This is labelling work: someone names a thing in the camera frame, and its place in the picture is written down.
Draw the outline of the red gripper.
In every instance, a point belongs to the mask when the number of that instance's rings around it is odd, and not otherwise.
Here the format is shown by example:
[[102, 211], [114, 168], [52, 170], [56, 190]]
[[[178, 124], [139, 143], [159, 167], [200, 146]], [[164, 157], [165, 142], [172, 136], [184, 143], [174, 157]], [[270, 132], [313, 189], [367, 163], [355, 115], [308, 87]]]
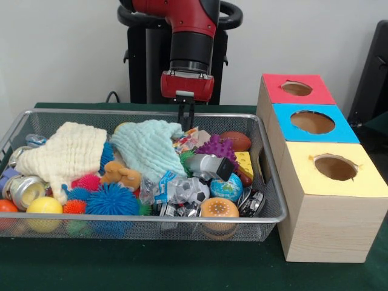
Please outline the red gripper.
[[[183, 96], [192, 97], [195, 101], [209, 102], [212, 97], [214, 84], [215, 79], [212, 75], [168, 70], [163, 71], [161, 75], [161, 94], [165, 98]], [[180, 100], [178, 105], [177, 123], [184, 127], [186, 101]], [[195, 103], [191, 102], [185, 130], [193, 128], [194, 115]]]

